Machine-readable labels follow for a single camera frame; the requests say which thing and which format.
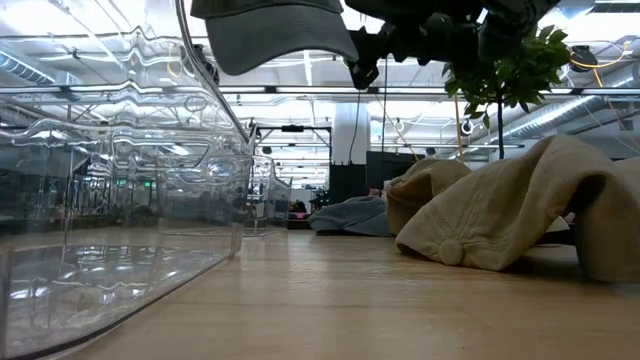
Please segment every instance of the black wall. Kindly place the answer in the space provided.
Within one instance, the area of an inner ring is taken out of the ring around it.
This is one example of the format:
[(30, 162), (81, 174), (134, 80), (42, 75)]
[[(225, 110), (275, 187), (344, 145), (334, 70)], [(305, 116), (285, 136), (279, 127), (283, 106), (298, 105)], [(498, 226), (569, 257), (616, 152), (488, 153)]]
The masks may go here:
[(341, 203), (356, 196), (366, 196), (367, 167), (365, 165), (331, 165), (329, 197), (331, 204)]
[[(424, 159), (424, 155), (418, 155), (418, 159)], [(404, 174), (415, 163), (413, 154), (367, 151), (367, 188), (381, 188), (381, 176), (384, 176), (384, 180), (391, 180)]]

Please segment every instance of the hanging wire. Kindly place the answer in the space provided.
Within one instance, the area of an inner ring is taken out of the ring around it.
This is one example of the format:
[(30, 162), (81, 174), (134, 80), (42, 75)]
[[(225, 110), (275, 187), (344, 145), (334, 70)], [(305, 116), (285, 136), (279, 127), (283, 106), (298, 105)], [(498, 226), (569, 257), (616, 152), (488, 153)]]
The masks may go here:
[(453, 99), (456, 105), (456, 128), (458, 129), (458, 158), (462, 163), (464, 163), (464, 153), (462, 152), (462, 134), (460, 134), (460, 109), (458, 108), (458, 94), (455, 94), (453, 96)]
[[(378, 97), (378, 94), (375, 94), (375, 96), (376, 96), (376, 100), (378, 100), (378, 103), (380, 104), (380, 106), (383, 106), (382, 101), (380, 101), (380, 97)], [(402, 133), (400, 133), (398, 128), (395, 126), (395, 124), (393, 123), (393, 120), (391, 120), (391, 118), (389, 117), (389, 114), (387, 114), (386, 111), (383, 111), (382, 116), (384, 116), (385, 118), (389, 119), (389, 123), (391, 124), (391, 126), (393, 126), (393, 129), (398, 133), (398, 135), (400, 136), (400, 139), (402, 139), (402, 141), (404, 142), (404, 145), (409, 148), (409, 150), (413, 154), (413, 157), (416, 159), (416, 162), (420, 161), (420, 158), (418, 157), (416, 152), (413, 151), (413, 148), (411, 147), (411, 145), (409, 145), (409, 143), (404, 138), (404, 136), (402, 136)]]
[(613, 60), (612, 62), (606, 63), (606, 64), (589, 65), (589, 64), (583, 64), (581, 62), (577, 62), (577, 61), (575, 61), (573, 59), (571, 60), (571, 62), (576, 64), (576, 65), (578, 65), (578, 66), (582, 66), (582, 67), (589, 68), (589, 69), (602, 69), (602, 68), (605, 68), (605, 67), (608, 67), (608, 66), (611, 66), (611, 65), (619, 63), (622, 60), (622, 58), (626, 55), (625, 52), (627, 51), (628, 47), (629, 47), (629, 42), (625, 41), (624, 47), (622, 48), (622, 54), (620, 54), (620, 56), (617, 59)]
[[(597, 77), (596, 77), (596, 80), (599, 80), (599, 79), (600, 79), (600, 75), (597, 75), (597, 72), (595, 72), (594, 74), (596, 74), (596, 76), (597, 76)], [(571, 78), (570, 78), (569, 76), (567, 76), (567, 80), (569, 81), (569, 84), (571, 84), (571, 87), (575, 87), (575, 86), (576, 86), (576, 85), (573, 83), (573, 80), (571, 80)], [(609, 103), (609, 106), (613, 109), (613, 105), (611, 105), (611, 102), (608, 102), (608, 103)], [(598, 124), (600, 127), (604, 127), (604, 125), (603, 125), (600, 121), (598, 121), (598, 119), (595, 117), (595, 115), (593, 115), (593, 113), (589, 110), (589, 108), (588, 108), (587, 106), (585, 106), (585, 105), (582, 105), (582, 106), (584, 106), (584, 109), (585, 109), (585, 110), (587, 110), (587, 112), (589, 113), (589, 116), (591, 116), (591, 119), (593, 119), (593, 121), (595, 121), (595, 123), (596, 123), (596, 124)], [(610, 135), (610, 136), (611, 136), (615, 141), (617, 141), (617, 142), (619, 142), (621, 145), (623, 145), (624, 147), (626, 147), (626, 148), (628, 148), (628, 149), (632, 150), (633, 152), (636, 152), (636, 153), (640, 154), (640, 151), (638, 151), (638, 149), (635, 149), (634, 147), (629, 146), (629, 144), (627, 144), (627, 143), (625, 143), (624, 141), (622, 141), (622, 140), (618, 139), (618, 137), (617, 137), (617, 136), (613, 136), (613, 135)]]
[[(598, 74), (598, 70), (597, 69), (593, 69), (593, 75), (596, 77), (596, 81), (598, 82), (598, 85), (600, 85), (600, 87), (604, 87), (602, 85), (602, 80), (600, 79), (600, 75)], [(616, 120), (618, 120), (618, 124), (620, 125), (620, 128), (627, 135), (629, 135), (629, 139), (631, 140), (631, 142), (640, 149), (640, 144), (638, 144), (636, 139), (633, 138), (633, 135), (627, 131), (627, 128), (624, 126), (624, 123), (622, 122), (622, 119), (620, 119), (620, 116), (618, 115), (618, 112), (616, 111), (616, 109), (613, 107), (613, 104), (611, 104), (611, 101), (605, 99), (605, 102), (607, 103), (607, 105), (609, 105), (609, 108), (611, 110), (613, 110), (613, 113), (616, 115)]]
[(86, 113), (88, 113), (89, 111), (95, 109), (96, 107), (98, 107), (98, 105), (89, 105), (86, 109), (84, 109), (83, 112), (80, 113), (80, 115), (78, 115), (75, 119), (72, 119), (71, 122), (76, 122), (78, 119), (80, 119), (81, 117), (83, 117)]
[(389, 81), (389, 68), (388, 68), (389, 58), (384, 58), (384, 97), (382, 104), (382, 148), (380, 149), (382, 154), (380, 156), (380, 193), (382, 194), (382, 189), (384, 189), (384, 126), (386, 123), (386, 116), (384, 114), (387, 113), (387, 84)]
[(360, 118), (360, 91), (358, 91), (358, 105), (356, 105), (356, 128), (353, 130), (353, 139), (351, 139), (351, 146), (349, 147), (349, 165), (352, 164), (351, 154), (353, 153), (353, 144), (356, 143), (356, 135), (358, 135), (358, 120)]

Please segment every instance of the person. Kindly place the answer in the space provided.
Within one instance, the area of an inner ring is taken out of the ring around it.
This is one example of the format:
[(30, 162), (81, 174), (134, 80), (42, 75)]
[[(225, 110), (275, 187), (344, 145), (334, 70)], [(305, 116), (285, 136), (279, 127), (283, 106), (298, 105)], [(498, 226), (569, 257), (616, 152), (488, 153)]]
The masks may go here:
[(380, 197), (380, 189), (378, 189), (378, 188), (369, 188), (369, 195), (367, 195), (367, 196)]
[(305, 204), (300, 201), (300, 200), (296, 200), (292, 205), (291, 208), (289, 209), (289, 212), (293, 212), (293, 213), (306, 213), (307, 212), (307, 207), (305, 206)]

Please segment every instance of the clear acrylic container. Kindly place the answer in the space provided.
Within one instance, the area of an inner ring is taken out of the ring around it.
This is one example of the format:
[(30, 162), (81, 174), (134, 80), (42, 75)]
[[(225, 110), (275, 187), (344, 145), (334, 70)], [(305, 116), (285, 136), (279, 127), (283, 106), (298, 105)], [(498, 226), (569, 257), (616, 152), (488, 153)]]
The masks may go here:
[(239, 250), (252, 142), (184, 5), (0, 7), (1, 359), (88, 340)]
[(287, 229), (291, 179), (278, 179), (273, 159), (254, 156), (247, 194), (245, 236), (266, 236)]

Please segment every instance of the gray cap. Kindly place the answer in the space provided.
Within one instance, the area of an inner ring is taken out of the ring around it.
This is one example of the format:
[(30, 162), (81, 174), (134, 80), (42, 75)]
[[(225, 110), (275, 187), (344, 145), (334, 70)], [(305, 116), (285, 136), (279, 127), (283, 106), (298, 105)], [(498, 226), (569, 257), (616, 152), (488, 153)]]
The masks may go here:
[(327, 206), (309, 217), (315, 231), (348, 231), (365, 236), (391, 236), (384, 200), (362, 196)]
[(326, 50), (358, 60), (339, 0), (194, 0), (220, 68), (240, 75), (278, 56)]

